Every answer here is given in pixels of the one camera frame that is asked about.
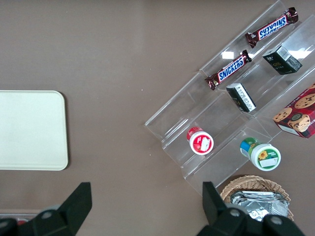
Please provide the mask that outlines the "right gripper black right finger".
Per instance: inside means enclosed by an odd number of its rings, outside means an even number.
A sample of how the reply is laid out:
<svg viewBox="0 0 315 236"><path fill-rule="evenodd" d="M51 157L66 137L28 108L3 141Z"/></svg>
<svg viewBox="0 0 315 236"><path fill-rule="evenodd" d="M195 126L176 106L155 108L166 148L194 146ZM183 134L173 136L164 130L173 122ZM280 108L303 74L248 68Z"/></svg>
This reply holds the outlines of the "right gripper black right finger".
<svg viewBox="0 0 315 236"><path fill-rule="evenodd" d="M208 220L199 236L303 236L304 233L284 216L267 215L262 222L240 209L228 208L210 182L202 187L203 209Z"/></svg>

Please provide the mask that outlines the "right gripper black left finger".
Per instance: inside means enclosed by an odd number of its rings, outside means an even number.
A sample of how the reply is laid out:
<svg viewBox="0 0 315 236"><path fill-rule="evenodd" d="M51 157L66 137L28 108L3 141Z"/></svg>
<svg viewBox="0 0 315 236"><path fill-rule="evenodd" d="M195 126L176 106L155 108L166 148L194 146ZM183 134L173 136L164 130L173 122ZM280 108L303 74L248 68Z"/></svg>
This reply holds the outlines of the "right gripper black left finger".
<svg viewBox="0 0 315 236"><path fill-rule="evenodd" d="M82 182L60 205L19 225L12 217L0 220L2 236L74 236L92 209L90 182Z"/></svg>

